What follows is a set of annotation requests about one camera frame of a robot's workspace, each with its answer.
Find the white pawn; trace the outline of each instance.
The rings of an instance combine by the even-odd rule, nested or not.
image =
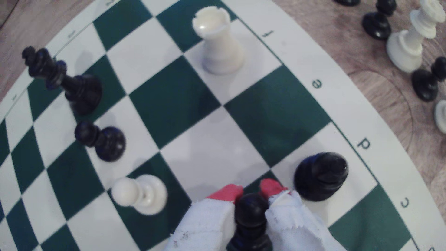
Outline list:
[[[195,14],[192,26],[204,39],[203,67],[211,74],[229,74],[240,69],[244,52],[230,32],[231,19],[223,8],[209,6]]]
[[[438,129],[446,134],[446,100],[440,101],[435,107],[434,120]]]
[[[139,213],[153,215],[161,212],[167,201],[167,189],[156,176],[141,175],[136,180],[116,181],[111,196],[120,206],[133,206]]]
[[[412,27],[393,33],[387,40],[387,54],[393,64],[407,73],[420,68],[424,38],[433,39],[437,35],[436,24],[445,19],[438,0],[421,0],[421,8],[410,13]]]

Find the black pawn base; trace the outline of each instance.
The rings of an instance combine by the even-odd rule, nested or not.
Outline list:
[[[367,34],[377,40],[387,40],[392,34],[387,17],[379,12],[366,14],[362,26]]]
[[[320,153],[304,159],[294,173],[296,191],[309,201],[324,201],[347,179],[347,161],[337,153]]]
[[[80,82],[81,90],[77,93],[65,92],[65,98],[75,114],[79,116],[91,114],[101,102],[101,81],[93,75],[76,76],[74,79]]]
[[[124,134],[110,126],[102,131],[87,121],[79,122],[74,130],[76,140],[87,147],[95,147],[98,157],[107,162],[118,160],[124,153],[126,142]]]
[[[272,251],[273,243],[266,231],[265,211],[268,202],[259,194],[242,196],[235,206],[237,230],[230,240],[228,251]]]
[[[335,0],[335,2],[344,6],[356,6],[361,0]]]
[[[417,70],[412,74],[412,86],[417,96],[426,102],[438,96],[438,83],[432,80],[432,74],[426,70]]]

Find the green square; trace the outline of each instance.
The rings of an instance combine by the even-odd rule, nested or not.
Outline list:
[[[244,194],[260,192],[260,182],[264,179],[273,179],[273,180],[279,181],[277,179],[277,177],[273,174],[273,172],[271,170],[269,170],[268,172],[266,172],[265,174],[260,176],[258,179],[253,181],[251,184],[249,184],[245,188],[243,188]]]
[[[330,123],[327,113],[285,66],[225,107],[270,167]]]
[[[380,185],[329,228],[347,250],[400,250],[411,235]]]
[[[44,80],[34,79],[28,86],[29,105],[31,106],[31,114],[35,121],[40,114],[53,102],[62,92],[61,88],[55,90],[46,89]]]
[[[40,157],[34,128],[23,136],[11,153],[20,192],[24,193],[31,183],[45,169]]]
[[[93,23],[105,50],[109,50],[151,17],[140,0],[121,0]]]
[[[79,251],[78,245],[66,224],[42,243],[41,248],[43,251]]]
[[[186,192],[159,153],[128,177],[135,179],[144,174],[155,175],[166,185],[167,203],[160,213],[143,215],[133,207],[121,207],[112,200],[127,230],[141,250],[150,249],[168,238],[175,231],[191,204]]]
[[[102,98],[98,107],[87,116],[75,116],[77,122],[81,120],[95,121],[125,96],[124,89],[118,80],[107,56],[103,56],[85,74],[98,77],[102,83]]]
[[[0,166],[9,154],[8,135],[6,134],[6,121],[0,123]]]
[[[33,250],[38,245],[22,199],[11,209],[6,220],[18,251]]]
[[[142,84],[130,99],[160,149],[220,106],[183,56]]]
[[[157,16],[164,29],[183,52],[201,41],[192,27],[192,19],[200,9],[207,6],[224,8],[231,16],[231,21],[237,18],[220,0],[181,0]]]
[[[74,142],[47,169],[65,219],[104,192],[87,151]]]

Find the chessboard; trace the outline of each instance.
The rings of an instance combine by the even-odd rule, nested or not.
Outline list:
[[[202,67],[195,13],[225,8],[245,51],[236,73]],[[446,226],[414,164],[336,62],[269,0],[96,0],[46,46],[68,75],[103,84],[96,110],[72,113],[62,90],[24,71],[0,104],[0,249],[162,250],[190,204],[234,183],[293,187],[299,163],[337,152],[350,173],[305,201],[353,250],[446,250]],[[115,126],[117,161],[75,141],[79,121]],[[111,187],[143,174],[166,185],[153,216]]]

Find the black pawn in gripper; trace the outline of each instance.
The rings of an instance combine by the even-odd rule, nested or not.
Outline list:
[[[90,114],[99,105],[102,98],[100,80],[92,75],[70,77],[66,75],[64,61],[54,61],[48,50],[36,50],[30,46],[22,52],[28,73],[33,78],[44,79],[46,88],[54,90],[61,87],[73,112],[79,116]]]
[[[378,0],[376,3],[378,12],[368,13],[364,16],[362,25],[365,32],[372,38],[387,40],[392,34],[392,28],[387,17],[393,15],[396,10],[395,0]]]
[[[272,251],[273,243],[266,231],[265,211],[268,202],[258,193],[243,195],[235,205],[237,229],[228,251]]]
[[[320,153],[299,164],[294,173],[294,187],[307,200],[323,201],[341,188],[347,175],[344,157],[333,152]]]
[[[74,130],[76,140],[87,147],[95,147],[98,157],[107,162],[119,159],[125,150],[125,137],[121,130],[109,126],[102,131],[88,121],[81,121]]]
[[[358,5],[361,0],[335,0],[338,4],[344,5],[344,6],[356,6]]]
[[[438,82],[446,79],[446,58],[437,58],[430,69],[432,72],[420,69],[412,73],[413,89],[417,96],[426,102],[437,98]]]

